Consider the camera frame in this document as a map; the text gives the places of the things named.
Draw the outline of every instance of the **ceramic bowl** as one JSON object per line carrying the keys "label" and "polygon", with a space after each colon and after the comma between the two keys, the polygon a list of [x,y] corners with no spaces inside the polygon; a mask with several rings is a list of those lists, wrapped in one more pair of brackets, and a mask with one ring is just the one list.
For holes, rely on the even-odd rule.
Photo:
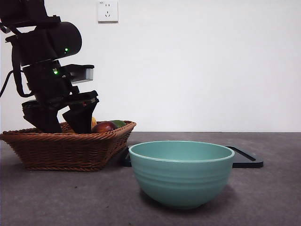
{"label": "ceramic bowl", "polygon": [[216,197],[227,184],[234,151],[196,141],[154,141],[129,148],[141,189],[176,209],[193,209]]}

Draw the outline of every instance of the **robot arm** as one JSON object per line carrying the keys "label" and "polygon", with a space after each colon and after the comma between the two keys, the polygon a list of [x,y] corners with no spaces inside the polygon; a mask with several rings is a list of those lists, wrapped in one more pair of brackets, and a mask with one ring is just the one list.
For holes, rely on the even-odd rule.
{"label": "robot arm", "polygon": [[[91,132],[92,112],[99,100],[96,91],[80,93],[74,83],[93,79],[93,65],[61,66],[58,59],[74,55],[81,49],[81,35],[59,16],[47,16],[43,0],[0,0],[0,28],[12,31],[6,41],[13,46],[12,65],[17,92],[36,100],[22,104],[24,118],[46,133],[59,133],[57,112],[63,114],[76,133]],[[36,26],[21,33],[18,27]],[[28,81],[30,94],[22,87],[21,71]]]}

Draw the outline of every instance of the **woven basket rim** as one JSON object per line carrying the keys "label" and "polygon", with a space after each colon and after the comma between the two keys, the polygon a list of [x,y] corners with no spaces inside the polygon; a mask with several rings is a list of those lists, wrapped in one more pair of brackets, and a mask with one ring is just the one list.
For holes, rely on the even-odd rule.
{"label": "woven basket rim", "polygon": [[2,134],[0,134],[0,140],[2,140],[5,136],[39,136],[39,137],[105,137],[109,135],[114,135],[119,132],[121,132],[124,129],[130,129],[136,126],[136,123],[133,121],[126,121],[125,126],[114,129],[112,131],[107,131],[104,133],[84,133],[84,134],[78,134],[78,133],[43,133],[43,132],[26,132],[27,130],[35,130],[37,128],[28,128],[28,129],[20,129],[20,130],[10,130],[10,131],[4,131]]}

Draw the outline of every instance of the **wall outlet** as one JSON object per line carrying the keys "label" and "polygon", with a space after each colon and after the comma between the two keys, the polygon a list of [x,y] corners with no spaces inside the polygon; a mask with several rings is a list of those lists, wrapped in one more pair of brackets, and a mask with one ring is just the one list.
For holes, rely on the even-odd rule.
{"label": "wall outlet", "polygon": [[101,0],[98,2],[98,22],[118,22],[117,0]]}

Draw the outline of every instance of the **gray table surface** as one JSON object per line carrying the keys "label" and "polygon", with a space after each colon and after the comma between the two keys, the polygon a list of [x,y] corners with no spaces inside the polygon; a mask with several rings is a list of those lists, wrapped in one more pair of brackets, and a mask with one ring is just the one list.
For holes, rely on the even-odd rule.
{"label": "gray table surface", "polygon": [[152,140],[231,145],[260,156],[264,167],[233,169],[214,200],[173,210],[143,193],[119,155],[99,172],[27,171],[2,142],[1,225],[301,225],[301,133],[133,132],[128,144]]}

